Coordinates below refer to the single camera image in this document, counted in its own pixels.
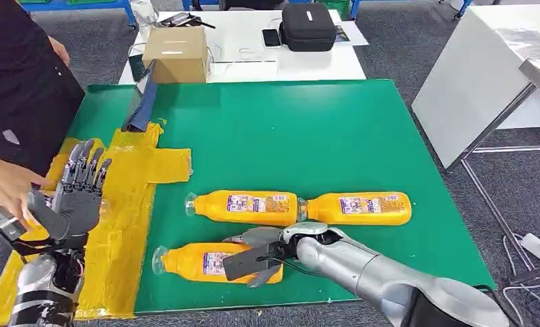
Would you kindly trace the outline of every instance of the bottle cap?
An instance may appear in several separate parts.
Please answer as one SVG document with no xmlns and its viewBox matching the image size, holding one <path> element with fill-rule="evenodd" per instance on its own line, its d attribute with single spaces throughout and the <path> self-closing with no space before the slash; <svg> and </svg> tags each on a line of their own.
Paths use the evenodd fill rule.
<svg viewBox="0 0 540 327">
<path fill-rule="evenodd" d="M 151 269 L 154 274 L 161 275 L 166 271 L 166 267 L 162 261 L 162 257 L 166 255 L 166 253 L 168 253 L 168 249 L 161 245 L 153 252 L 153 256 L 151 257 Z"/>
<path fill-rule="evenodd" d="M 194 193 L 189 193 L 184 200 L 185 213 L 188 216 L 196 214 L 196 199 L 198 196 Z"/>
<path fill-rule="evenodd" d="M 308 202 L 306 200 L 297 198 L 298 214 L 296 216 L 296 222 L 305 221 L 308 218 Z"/>
</svg>

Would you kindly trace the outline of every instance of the yellow foam pad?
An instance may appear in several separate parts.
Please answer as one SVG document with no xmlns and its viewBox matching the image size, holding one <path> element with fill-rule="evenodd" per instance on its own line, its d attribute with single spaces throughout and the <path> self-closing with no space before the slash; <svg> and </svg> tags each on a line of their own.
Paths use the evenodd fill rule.
<svg viewBox="0 0 540 327">
<path fill-rule="evenodd" d="M 162 132 L 154 123 L 145 133 L 116 130 L 104 152 L 102 161 L 111 158 L 112 164 L 104 185 L 100 223 L 89 233 L 85 286 L 76 319 L 134 316 L 155 183 L 187 181 L 192 171 L 189 149 L 155 148 Z M 47 175 L 51 181 L 59 180 L 77 142 L 69 138 L 64 142 Z M 46 237 L 47 232 L 34 225 L 23 239 Z M 0 278 L 0 325 L 9 320 L 21 268 L 19 255 L 13 253 Z"/>
</svg>

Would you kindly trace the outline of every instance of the power strip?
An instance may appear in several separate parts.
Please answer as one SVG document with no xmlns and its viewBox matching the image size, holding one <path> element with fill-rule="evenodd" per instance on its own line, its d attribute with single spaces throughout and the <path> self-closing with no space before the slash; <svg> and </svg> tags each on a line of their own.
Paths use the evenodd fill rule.
<svg viewBox="0 0 540 327">
<path fill-rule="evenodd" d="M 529 233 L 523 236 L 519 244 L 540 259 L 540 239 L 537 236 Z"/>
</svg>

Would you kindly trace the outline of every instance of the person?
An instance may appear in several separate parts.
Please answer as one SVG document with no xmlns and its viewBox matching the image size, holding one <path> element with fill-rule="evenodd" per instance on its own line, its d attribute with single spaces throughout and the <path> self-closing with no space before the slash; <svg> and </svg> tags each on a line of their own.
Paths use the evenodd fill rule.
<svg viewBox="0 0 540 327">
<path fill-rule="evenodd" d="M 15 0 L 0 0 L 0 206 L 21 220 L 84 97 L 69 63 Z"/>
</svg>

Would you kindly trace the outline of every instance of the black zipper case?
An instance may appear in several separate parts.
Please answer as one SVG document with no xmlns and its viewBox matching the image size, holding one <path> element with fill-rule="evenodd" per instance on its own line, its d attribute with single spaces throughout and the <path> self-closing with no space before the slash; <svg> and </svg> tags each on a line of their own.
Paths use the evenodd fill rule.
<svg viewBox="0 0 540 327">
<path fill-rule="evenodd" d="M 336 26 L 321 3 L 289 3 L 282 10 L 280 36 L 292 51 L 328 51 L 334 45 Z"/>
</svg>

